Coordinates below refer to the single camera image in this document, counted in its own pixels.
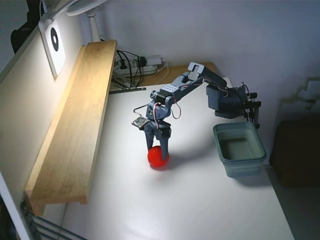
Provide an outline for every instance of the red ball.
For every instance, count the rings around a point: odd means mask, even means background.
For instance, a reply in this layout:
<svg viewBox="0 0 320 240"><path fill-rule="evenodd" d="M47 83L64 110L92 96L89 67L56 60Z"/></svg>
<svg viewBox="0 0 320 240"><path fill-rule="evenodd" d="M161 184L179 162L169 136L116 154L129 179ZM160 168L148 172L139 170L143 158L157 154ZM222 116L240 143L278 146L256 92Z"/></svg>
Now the red ball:
<svg viewBox="0 0 320 240"><path fill-rule="evenodd" d="M153 168L160 168L166 165L169 161L169 154L166 156L165 160L162 160L162 153L160 146L154 146L149 149L148 161Z"/></svg>

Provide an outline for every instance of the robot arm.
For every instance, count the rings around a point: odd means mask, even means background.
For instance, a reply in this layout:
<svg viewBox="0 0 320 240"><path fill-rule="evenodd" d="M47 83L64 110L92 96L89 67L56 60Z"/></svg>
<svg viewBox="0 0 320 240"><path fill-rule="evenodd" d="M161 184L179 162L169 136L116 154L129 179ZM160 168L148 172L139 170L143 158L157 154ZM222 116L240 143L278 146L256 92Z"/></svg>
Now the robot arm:
<svg viewBox="0 0 320 240"><path fill-rule="evenodd" d="M150 94L152 99L147 104L146 117L140 116L133 121L133 125L144 131L148 150L152 148L154 137L160 141L162 160L168 155L168 141L171 136L170 124L164 119L171 115L171 107L184 96L192 92L204 82L206 87L208 106L215 110L218 117L232 119L244 116L259 128L258 115L261 102L253 102L256 93L246 93L246 85L228 88L227 82L210 71L204 65L191 62L188 70L177 77L173 83L165 85L159 91Z"/></svg>

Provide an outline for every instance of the power strip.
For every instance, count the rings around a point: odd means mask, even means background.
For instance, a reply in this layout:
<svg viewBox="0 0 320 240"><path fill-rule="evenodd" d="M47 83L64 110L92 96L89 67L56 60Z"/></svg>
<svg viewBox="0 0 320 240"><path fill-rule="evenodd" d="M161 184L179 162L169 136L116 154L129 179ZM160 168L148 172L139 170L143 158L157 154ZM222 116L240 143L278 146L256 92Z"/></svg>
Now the power strip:
<svg viewBox="0 0 320 240"><path fill-rule="evenodd" d="M135 75L140 76L140 71L139 68L136 65L136 62L130 62L131 64L131 72L132 76L134 77ZM113 71L117 74L120 74L124 77L130 77L130 70L129 66L127 65L128 68L126 69L120 69L120 64L119 62L116 62L116 65L113 68ZM151 65L151 66L144 66L141 68L141 73L142 75L151 75L151 74L156 74L158 72L158 66L157 65Z"/></svg>

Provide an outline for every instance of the white tabletop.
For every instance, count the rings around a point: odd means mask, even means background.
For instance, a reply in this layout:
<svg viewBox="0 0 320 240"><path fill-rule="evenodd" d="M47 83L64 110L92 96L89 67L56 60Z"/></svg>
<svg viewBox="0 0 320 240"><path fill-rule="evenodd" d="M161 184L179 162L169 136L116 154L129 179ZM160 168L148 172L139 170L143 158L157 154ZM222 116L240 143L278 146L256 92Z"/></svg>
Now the white tabletop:
<svg viewBox="0 0 320 240"><path fill-rule="evenodd" d="M227 177L213 126L242 119L216 117L206 84L179 102L180 119L167 118L168 169L150 168L145 134L131 122L161 87L109 96L89 204L69 204L63 226L89 240L293 240L264 169Z"/></svg>

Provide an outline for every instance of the plastic bin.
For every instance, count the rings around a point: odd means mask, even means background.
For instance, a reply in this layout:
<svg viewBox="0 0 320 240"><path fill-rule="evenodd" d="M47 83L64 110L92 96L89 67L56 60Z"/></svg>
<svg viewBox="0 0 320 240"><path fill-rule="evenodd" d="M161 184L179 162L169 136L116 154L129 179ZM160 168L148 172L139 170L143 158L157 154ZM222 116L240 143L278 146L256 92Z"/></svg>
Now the plastic bin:
<svg viewBox="0 0 320 240"><path fill-rule="evenodd" d="M228 177L259 173L266 152L252 123L244 121L217 124L213 132L219 157Z"/></svg>

